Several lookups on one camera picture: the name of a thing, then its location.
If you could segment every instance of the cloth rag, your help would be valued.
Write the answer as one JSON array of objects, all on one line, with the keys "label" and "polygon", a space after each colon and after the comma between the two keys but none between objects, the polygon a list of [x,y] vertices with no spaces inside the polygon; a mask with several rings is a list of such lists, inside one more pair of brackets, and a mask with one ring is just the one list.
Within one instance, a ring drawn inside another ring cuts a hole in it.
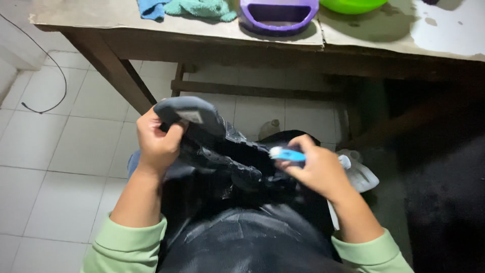
[{"label": "cloth rag", "polygon": [[170,0],[138,0],[138,9],[143,19],[151,19],[157,22],[163,21],[165,10],[163,5]]},{"label": "cloth rag", "polygon": [[221,22],[231,22],[237,13],[226,0],[172,0],[164,6],[170,15],[193,15]]}]

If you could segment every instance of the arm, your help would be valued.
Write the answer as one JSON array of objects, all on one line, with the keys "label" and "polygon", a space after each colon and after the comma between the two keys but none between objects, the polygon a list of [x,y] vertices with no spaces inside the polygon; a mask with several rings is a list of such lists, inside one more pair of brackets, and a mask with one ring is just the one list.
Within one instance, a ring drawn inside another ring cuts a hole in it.
[{"label": "arm", "polygon": [[332,203],[341,228],[332,243],[340,257],[362,272],[413,272],[389,231],[350,185],[337,155],[315,146],[307,135],[294,138],[289,145],[300,145],[307,158],[305,167],[290,162],[277,162],[277,166]]},{"label": "arm", "polygon": [[153,273],[167,222],[160,215],[162,181],[179,153],[184,128],[159,129],[150,109],[137,121],[140,161],[88,250],[81,273]]}]

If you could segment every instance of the hand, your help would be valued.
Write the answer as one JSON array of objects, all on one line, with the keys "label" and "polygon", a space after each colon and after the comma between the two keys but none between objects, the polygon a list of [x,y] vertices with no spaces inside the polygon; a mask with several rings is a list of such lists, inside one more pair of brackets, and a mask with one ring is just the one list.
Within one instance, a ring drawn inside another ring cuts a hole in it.
[{"label": "hand", "polygon": [[290,161],[277,161],[277,167],[331,202],[355,191],[335,153],[316,146],[308,135],[295,137],[288,144],[295,145],[305,154],[305,167],[291,166]]},{"label": "hand", "polygon": [[153,107],[136,121],[141,150],[138,169],[163,174],[180,154],[184,126],[175,123],[165,133],[160,130],[161,124],[162,121],[153,111]]}]

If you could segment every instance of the sleeve cuff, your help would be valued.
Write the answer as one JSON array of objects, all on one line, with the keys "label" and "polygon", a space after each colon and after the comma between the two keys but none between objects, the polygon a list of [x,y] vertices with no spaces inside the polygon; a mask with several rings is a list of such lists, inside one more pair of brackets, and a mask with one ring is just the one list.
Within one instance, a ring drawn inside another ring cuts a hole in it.
[{"label": "sleeve cuff", "polygon": [[399,247],[387,229],[384,234],[372,241],[352,244],[336,238],[338,233],[332,236],[332,243],[340,257],[351,263],[360,265],[382,264],[395,258],[399,253]]},{"label": "sleeve cuff", "polygon": [[111,212],[97,235],[96,244],[116,251],[135,251],[152,246],[165,236],[167,219],[160,214],[160,223],[149,227],[126,227],[111,221]]}]

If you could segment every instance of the toothbrush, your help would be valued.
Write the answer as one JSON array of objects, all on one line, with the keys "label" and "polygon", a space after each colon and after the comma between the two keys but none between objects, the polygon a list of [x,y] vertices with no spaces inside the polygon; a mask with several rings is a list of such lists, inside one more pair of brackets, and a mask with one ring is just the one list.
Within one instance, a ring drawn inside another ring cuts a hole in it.
[{"label": "toothbrush", "polygon": [[303,153],[286,149],[281,146],[276,146],[269,151],[271,159],[281,159],[289,161],[305,161],[305,155]]}]

